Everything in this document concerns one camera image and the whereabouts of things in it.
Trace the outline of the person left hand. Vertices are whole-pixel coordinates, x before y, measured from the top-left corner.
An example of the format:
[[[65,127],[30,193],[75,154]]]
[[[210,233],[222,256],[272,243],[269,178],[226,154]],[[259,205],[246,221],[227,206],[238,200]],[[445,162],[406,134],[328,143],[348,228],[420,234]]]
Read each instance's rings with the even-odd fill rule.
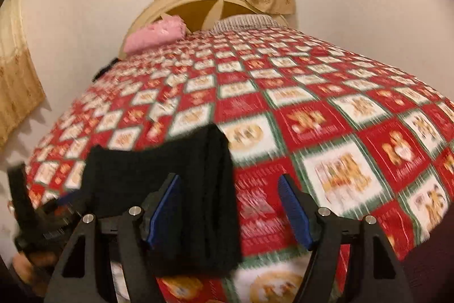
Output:
[[[55,266],[57,260],[54,252],[36,252],[28,257],[24,252],[18,252],[12,259],[12,267],[22,282],[34,286],[49,280],[49,273],[45,270]]]

